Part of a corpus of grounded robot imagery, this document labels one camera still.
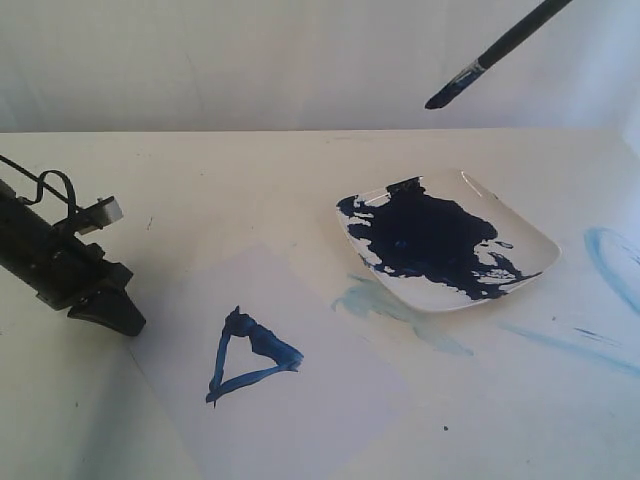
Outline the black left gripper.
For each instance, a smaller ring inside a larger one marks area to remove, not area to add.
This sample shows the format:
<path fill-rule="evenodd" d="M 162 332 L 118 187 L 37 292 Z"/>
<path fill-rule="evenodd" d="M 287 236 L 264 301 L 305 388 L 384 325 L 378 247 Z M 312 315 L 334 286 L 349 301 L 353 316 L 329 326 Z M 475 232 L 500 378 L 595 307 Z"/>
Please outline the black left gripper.
<path fill-rule="evenodd" d="M 72 307 L 67 317 L 95 323 L 125 336 L 140 334 L 146 320 L 123 290 L 133 278 L 124 264 L 104 259 L 97 244 L 71 245 L 47 251 L 29 266 L 29 286 L 36 296 L 59 311 L 98 293 L 97 303 Z"/>

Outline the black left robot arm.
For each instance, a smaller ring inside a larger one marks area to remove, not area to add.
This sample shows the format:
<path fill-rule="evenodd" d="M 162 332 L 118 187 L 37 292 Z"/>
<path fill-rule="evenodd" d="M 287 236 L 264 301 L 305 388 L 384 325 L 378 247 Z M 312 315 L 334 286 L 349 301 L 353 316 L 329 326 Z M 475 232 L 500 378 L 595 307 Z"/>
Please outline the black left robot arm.
<path fill-rule="evenodd" d="M 135 337 L 146 320 L 126 292 L 133 273 L 96 243 L 47 223 L 1 184 L 1 266 L 72 319 Z"/>

